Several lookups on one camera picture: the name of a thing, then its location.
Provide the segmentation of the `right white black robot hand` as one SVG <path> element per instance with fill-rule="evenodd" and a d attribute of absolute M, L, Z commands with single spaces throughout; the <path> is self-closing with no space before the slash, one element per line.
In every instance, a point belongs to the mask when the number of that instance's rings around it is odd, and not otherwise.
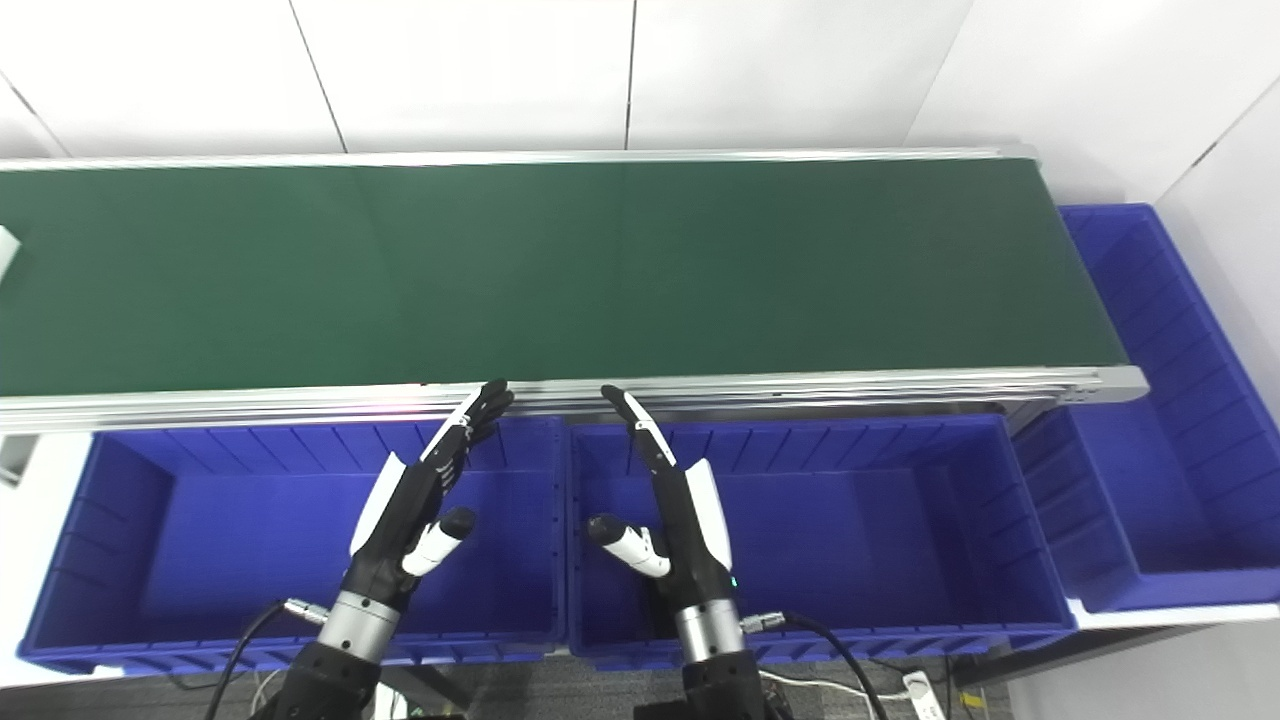
<path fill-rule="evenodd" d="M 604 512 L 586 520 L 589 538 L 655 582 L 675 616 L 705 612 L 713 602 L 731 600 L 732 551 L 709 461 L 682 468 L 657 420 L 628 391 L 604 384 L 600 392 L 623 419 L 634 450 L 649 470 L 660 527 L 650 530 Z"/>

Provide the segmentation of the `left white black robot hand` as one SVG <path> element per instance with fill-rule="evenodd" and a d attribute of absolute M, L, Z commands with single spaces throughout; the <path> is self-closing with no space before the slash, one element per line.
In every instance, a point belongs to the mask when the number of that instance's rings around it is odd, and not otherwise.
<path fill-rule="evenodd" d="M 476 525 L 472 510 L 443 512 L 470 451 L 497 428 L 515 395 L 503 379 L 477 387 L 406 462 L 390 454 L 353 533 L 339 597 L 403 612 L 420 579 L 439 568 Z"/>

